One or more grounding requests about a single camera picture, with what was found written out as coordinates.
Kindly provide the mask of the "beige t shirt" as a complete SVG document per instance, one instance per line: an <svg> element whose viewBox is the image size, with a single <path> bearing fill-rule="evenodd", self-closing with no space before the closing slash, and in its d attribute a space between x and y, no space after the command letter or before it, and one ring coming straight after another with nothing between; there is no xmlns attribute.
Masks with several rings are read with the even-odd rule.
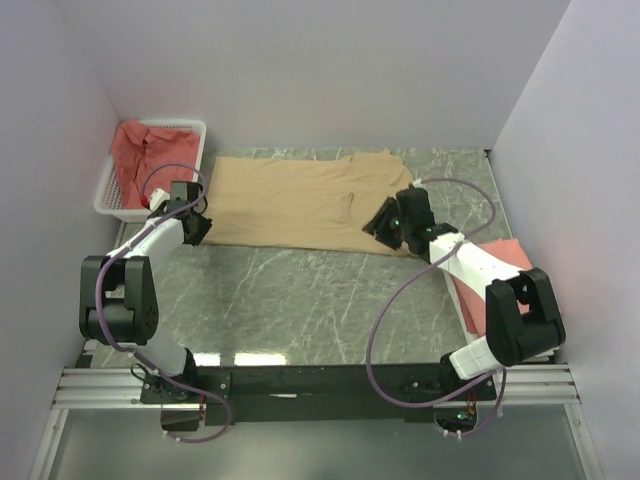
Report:
<svg viewBox="0 0 640 480"><path fill-rule="evenodd" d="M205 243L392 256L364 233L384 201L414 177L389 151L337 160L217 158Z"/></svg>

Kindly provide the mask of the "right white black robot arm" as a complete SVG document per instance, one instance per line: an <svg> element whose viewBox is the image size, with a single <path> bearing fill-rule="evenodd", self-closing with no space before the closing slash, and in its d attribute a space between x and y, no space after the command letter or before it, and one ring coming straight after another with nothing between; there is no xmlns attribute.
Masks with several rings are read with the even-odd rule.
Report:
<svg viewBox="0 0 640 480"><path fill-rule="evenodd" d="M448 223L438 223L428 192L415 184L382 204L363 231L379 243L410 253L448 273L479 295L485 334L444 357L444 395L460 399L474 378L560 347L566 330L553 287L541 269L525 270L498 259Z"/></svg>

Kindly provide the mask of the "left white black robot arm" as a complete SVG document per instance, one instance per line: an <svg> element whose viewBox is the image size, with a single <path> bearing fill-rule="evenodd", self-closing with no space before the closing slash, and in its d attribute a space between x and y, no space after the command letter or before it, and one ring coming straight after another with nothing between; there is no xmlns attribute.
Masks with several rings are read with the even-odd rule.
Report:
<svg viewBox="0 0 640 480"><path fill-rule="evenodd" d="M201 184L174 181L165 197L151 195L151 213L138 233L81 264L82 336L132 355L151 375L164 378L164 389L179 402L197 395L200 378L189 349L159 332L153 272L178 247L202 242L212 227L205 208Z"/></svg>

